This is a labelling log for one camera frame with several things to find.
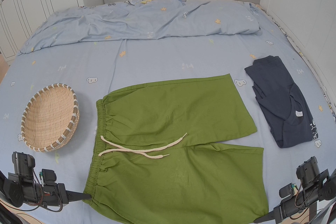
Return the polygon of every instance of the basket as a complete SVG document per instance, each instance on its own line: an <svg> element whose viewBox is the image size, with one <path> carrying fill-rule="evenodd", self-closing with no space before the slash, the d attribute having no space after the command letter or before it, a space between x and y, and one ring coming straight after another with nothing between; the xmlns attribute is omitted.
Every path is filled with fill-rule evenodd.
<svg viewBox="0 0 336 224"><path fill-rule="evenodd" d="M66 84L52 84L38 91L21 119L25 144L37 152L54 151L73 136L79 121L77 97Z"/></svg>

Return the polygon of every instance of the headboard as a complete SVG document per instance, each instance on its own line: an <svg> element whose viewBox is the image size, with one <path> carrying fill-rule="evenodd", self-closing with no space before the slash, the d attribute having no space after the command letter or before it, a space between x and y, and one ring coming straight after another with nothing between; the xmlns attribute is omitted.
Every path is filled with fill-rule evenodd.
<svg viewBox="0 0 336 224"><path fill-rule="evenodd" d="M335 108L336 0L263 0L261 5L304 54Z"/></svg>

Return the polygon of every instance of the folded blue blanket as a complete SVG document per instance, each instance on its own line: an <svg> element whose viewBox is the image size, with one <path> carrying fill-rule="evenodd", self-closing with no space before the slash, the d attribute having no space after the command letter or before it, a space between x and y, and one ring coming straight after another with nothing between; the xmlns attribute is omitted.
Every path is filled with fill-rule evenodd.
<svg viewBox="0 0 336 224"><path fill-rule="evenodd" d="M20 53L82 41L250 34L259 23L250 4L233 0L131 0L52 14Z"/></svg>

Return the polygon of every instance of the mattress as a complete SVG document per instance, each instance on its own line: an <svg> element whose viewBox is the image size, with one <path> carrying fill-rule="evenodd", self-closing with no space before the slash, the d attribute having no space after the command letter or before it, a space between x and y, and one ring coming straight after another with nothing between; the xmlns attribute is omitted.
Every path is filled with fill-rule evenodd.
<svg viewBox="0 0 336 224"><path fill-rule="evenodd" d="M185 6L204 2L176 1ZM251 18L259 23L258 34L222 34L210 31L204 36L183 34L159 39L145 36L142 39L113 40L113 35L105 39L105 33L97 33L96 36L88 34L90 38L72 42L72 37L65 35L64 29L53 29L56 26L48 25L57 35L54 39L69 38L68 44L56 44L54 40L50 42L51 45L45 45L48 43L46 39L43 44L40 40L37 42L31 39L23 52L30 50L30 45L34 47L33 52L18 55L0 84L3 141L0 144L1 171L5 175L13 172L13 151L25 152L34 156L35 171L52 169L57 175L57 183L65 183L67 190L82 192L95 141L95 102L98 99L109 92L135 84L225 74L231 75L258 131L224 143L264 148L263 182L270 210L280 202L281 187L290 182L299 185L296 168L311 156L316 156L321 171L333 171L336 165L336 124L323 92L308 66L280 29L255 5L250 5L250 11ZM268 55L279 56L300 87L316 123L318 141L282 149L274 141L255 99L253 81L244 70L252 64L254 58ZM56 151L39 153L30 150L20 141L20 121L30 98L52 83L65 83L74 89L81 117L78 128L67 145ZM81 201L70 203L57 214L42 208L30 214L45 223L117 223Z"/></svg>

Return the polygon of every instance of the white drawstring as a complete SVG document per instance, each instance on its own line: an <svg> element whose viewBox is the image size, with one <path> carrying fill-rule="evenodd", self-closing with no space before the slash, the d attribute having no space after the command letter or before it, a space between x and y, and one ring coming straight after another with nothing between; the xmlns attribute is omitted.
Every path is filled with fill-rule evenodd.
<svg viewBox="0 0 336 224"><path fill-rule="evenodd" d="M112 143L112 142L110 142L110 141L107 141L107 140L103 137L103 135L101 135L100 138L101 138L104 142L106 142L106 143L108 143L108 144L110 144L110 145L112 145L112 146L115 146L115 147L117 147L117 148L112 148L112 149L105 150L105 151L99 153L99 156L101 156L101 155L103 155L103 154L105 154L105 153L108 153L108 152L119 151L119 152L133 152L133 153L136 153L136 154L141 154L141 155L144 155L145 157L150 158L150 159L161 159L161 158L163 158L163 157L165 157L165 156L168 156L169 154L166 154L166 155L157 155L157 156L149 156L149 155L147 155L145 152L161 151L161 150L164 150L164 149L166 149L166 148L168 148L168 147L174 146L174 145L178 144L179 142L181 142L182 139L183 139L186 135L187 135L187 133L185 133L181 138L177 139L176 141L174 141L174 142L172 142L172 143L170 143L170 144L168 144L168 145L166 145L166 146L157 147L157 148L152 148L152 149L138 149L138 150L130 149L130 148L126 148L126 147L117 145L117 144L115 144L115 143Z"/></svg>

